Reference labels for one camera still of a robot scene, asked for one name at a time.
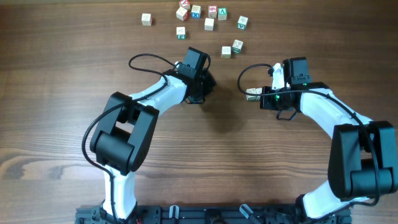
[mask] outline toy block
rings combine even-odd
[[[250,89],[246,90],[246,93],[261,94],[262,88],[250,88]],[[259,101],[260,99],[261,99],[261,96],[246,95],[246,100],[248,100],[248,101]]]
[[[177,27],[177,39],[185,40],[187,35],[185,34],[185,27]]]
[[[227,13],[226,8],[218,8],[218,20],[226,20]]]
[[[244,16],[239,17],[238,28],[239,29],[246,29],[246,26],[248,24],[248,20],[249,20],[249,18],[247,18],[247,17],[244,17]]]
[[[243,42],[240,40],[235,40],[234,44],[232,45],[232,51],[235,53],[241,53],[243,47]]]
[[[231,58],[231,47],[223,47],[221,49],[221,58]]]
[[[214,19],[206,18],[205,30],[213,30],[213,29],[214,29]]]
[[[152,25],[152,17],[148,13],[142,13],[141,17],[142,25],[151,26]]]
[[[177,15],[177,18],[184,21],[188,17],[188,10],[180,7],[175,14]]]
[[[256,88],[247,89],[247,90],[246,90],[246,93],[257,94]],[[249,95],[246,95],[246,100],[248,100],[248,101],[256,101],[256,100],[257,100],[257,97],[256,97],[256,96],[249,96]]]
[[[209,6],[209,18],[217,18],[217,6]]]
[[[191,17],[195,19],[200,18],[201,7],[200,6],[192,6]]]
[[[190,10],[191,9],[191,4],[189,3],[188,0],[181,0],[180,1],[180,7],[183,7],[186,10]]]

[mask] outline black mounting rail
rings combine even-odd
[[[137,206],[136,216],[125,223],[134,224],[253,224],[239,211],[241,207],[179,207],[170,214],[172,207]],[[297,221],[295,204],[251,207],[260,224],[309,224]],[[75,224],[107,224],[100,217],[100,206],[76,210]],[[351,224],[350,210],[344,210],[326,220],[314,224]]]

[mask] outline wood grain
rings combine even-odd
[[[214,2],[195,2],[205,7]],[[87,126],[110,94],[151,86],[156,75],[129,69],[141,53],[183,60],[188,47],[211,56],[218,86],[204,105],[181,104],[159,119],[137,172],[141,205],[293,202],[326,180],[329,137],[300,114],[291,122],[259,109],[236,88],[254,63],[306,56],[352,109],[398,126],[398,3],[395,1],[217,1],[228,20],[213,32],[175,18],[172,1],[0,6],[0,223],[71,223],[75,209],[104,198],[103,174],[80,150]],[[152,27],[141,24],[151,13]],[[246,30],[236,28],[249,18]],[[175,36],[185,26],[188,39]],[[221,59],[234,39],[243,53]],[[155,58],[142,68],[164,71]],[[264,69],[245,88],[269,85]],[[396,223],[398,196],[356,207],[355,223]]]

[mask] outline black cable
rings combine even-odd
[[[151,56],[151,57],[159,58],[159,59],[161,59],[161,60],[163,60],[163,61],[169,63],[171,66],[173,66],[173,70],[177,67],[177,65],[181,64],[181,62],[179,62],[179,63],[177,63],[177,64],[174,65],[173,63],[169,62],[169,61],[166,60],[165,58],[163,58],[163,57],[161,57],[161,56],[158,56],[158,55],[154,55],[154,54],[139,54],[139,55],[136,55],[136,56],[132,57],[132,58],[130,59],[130,61],[129,61],[129,67],[130,67],[130,68],[132,68],[132,69],[134,69],[134,70],[138,70],[138,71],[151,72],[151,73],[154,73],[154,74],[158,74],[158,75],[160,75],[162,78],[164,78],[164,80],[165,80],[165,82],[163,83],[163,85],[162,85],[161,87],[159,87],[157,90],[153,91],[152,93],[148,93],[148,94],[146,94],[145,96],[142,96],[142,97],[140,97],[140,98],[138,98],[138,99],[134,99],[135,101],[146,100],[146,99],[148,99],[148,97],[150,97],[150,96],[152,96],[152,95],[158,93],[159,91],[163,90],[163,89],[169,84],[169,81],[167,80],[167,78],[166,78],[166,76],[165,76],[164,74],[162,74],[162,73],[160,73],[160,72],[158,72],[158,71],[154,71],[154,70],[149,70],[149,69],[144,69],[144,68],[136,68],[136,67],[133,67],[133,66],[131,65],[131,62],[132,62],[134,59],[136,59],[136,58],[138,58],[138,57],[142,57],[142,56]]]
[[[368,131],[366,130],[366,128],[365,128],[364,124],[362,123],[362,121],[357,117],[356,113],[351,112],[351,110],[349,110],[345,105],[340,103],[338,100],[332,98],[330,95],[327,95],[327,94],[324,94],[324,93],[320,93],[320,92],[317,92],[317,91],[313,91],[313,90],[285,90],[285,91],[280,91],[280,92],[277,92],[277,93],[263,93],[263,94],[247,93],[246,91],[242,90],[240,81],[241,81],[241,77],[243,76],[243,74],[247,70],[249,70],[251,68],[262,67],[262,66],[269,67],[270,69],[272,69],[272,66],[269,65],[269,64],[259,63],[259,64],[251,65],[251,66],[245,68],[241,72],[241,74],[238,77],[238,89],[239,89],[240,92],[242,92],[245,95],[249,95],[249,96],[274,96],[274,95],[282,95],[282,94],[290,94],[290,93],[313,93],[313,94],[316,94],[316,95],[323,96],[326,99],[331,100],[332,102],[336,103],[340,108],[345,110],[359,124],[359,128],[360,128],[363,136],[365,136],[366,144],[368,145],[368,147],[369,147],[369,149],[371,151],[371,154],[372,154],[373,165],[374,165],[374,178],[375,178],[375,181],[376,181],[376,194],[375,194],[375,198],[374,198],[373,202],[371,202],[371,203],[367,203],[367,202],[350,202],[346,206],[346,208],[349,208],[349,207],[351,207],[353,205],[364,205],[364,206],[369,206],[369,207],[375,206],[379,202],[380,195],[381,195],[381,192],[380,192],[380,180],[379,180],[380,179],[380,176],[379,176],[379,164],[377,162],[376,151],[374,150],[374,146],[373,146],[372,140],[371,140],[371,138],[370,138],[370,136],[368,134]],[[332,213],[330,213],[328,215],[331,216],[331,215],[335,215],[335,214],[336,214],[336,211],[334,211],[334,212],[332,212]]]
[[[146,95],[143,96],[143,97],[140,97],[140,98],[138,98],[138,99],[134,99],[134,100],[132,100],[132,101],[130,101],[130,102],[121,103],[121,104],[116,105],[116,106],[114,106],[114,107],[108,109],[107,111],[103,112],[101,115],[99,115],[99,116],[88,126],[88,128],[87,128],[87,130],[86,130],[86,133],[85,133],[84,136],[83,136],[83,140],[81,141],[81,151],[82,151],[82,153],[83,153],[85,159],[86,159],[91,165],[93,165],[93,166],[95,166],[95,167],[97,167],[97,168],[103,170],[104,172],[106,172],[106,173],[109,175],[109,181],[111,182],[111,192],[110,192],[110,193],[111,193],[111,209],[112,209],[113,220],[114,220],[115,223],[118,223],[118,217],[117,217],[116,209],[115,209],[115,206],[114,206],[114,205],[115,205],[115,202],[114,202],[114,182],[113,182],[114,175],[112,174],[111,171],[109,171],[109,170],[107,170],[106,168],[104,168],[104,167],[98,165],[97,163],[95,163],[94,161],[92,161],[92,160],[88,157],[88,154],[87,154],[87,151],[86,151],[86,142],[87,142],[87,138],[88,138],[88,135],[90,134],[91,130],[92,130],[92,129],[94,128],[94,126],[95,126],[99,121],[101,121],[101,119],[103,119],[106,115],[110,114],[112,111],[114,111],[114,110],[116,110],[116,109],[118,109],[118,108],[120,108],[120,107],[128,106],[128,104],[130,104],[130,103],[132,103],[132,102],[134,102],[134,101],[146,100],[148,97],[150,97],[150,96],[152,96],[152,95],[158,93],[159,91],[163,90],[163,89],[168,85],[167,78],[166,78],[166,76],[163,75],[162,73],[157,72],[157,71],[153,71],[153,70],[149,70],[149,69],[136,68],[136,67],[133,67],[133,66],[131,65],[131,62],[132,62],[135,58],[138,58],[138,57],[141,57],[141,56],[151,56],[151,57],[156,57],[156,58],[162,59],[163,61],[165,61],[165,62],[169,63],[171,66],[173,66],[173,70],[174,70],[175,68],[177,68],[177,66],[178,66],[179,64],[181,64],[181,62],[178,62],[178,63],[176,63],[176,64],[174,65],[173,63],[169,62],[168,60],[164,59],[163,57],[158,56],[158,55],[154,55],[154,54],[139,54],[139,55],[136,55],[136,56],[134,56],[133,58],[131,58],[130,61],[129,61],[129,67],[130,67],[130,68],[132,68],[132,69],[134,69],[134,70],[138,70],[138,71],[151,72],[151,73],[158,74],[158,75],[160,75],[162,78],[164,78],[164,80],[165,80],[164,84],[163,84],[160,88],[158,88],[157,90],[155,90],[155,91],[153,91],[153,92],[151,92],[151,93],[148,93],[148,94],[146,94]]]

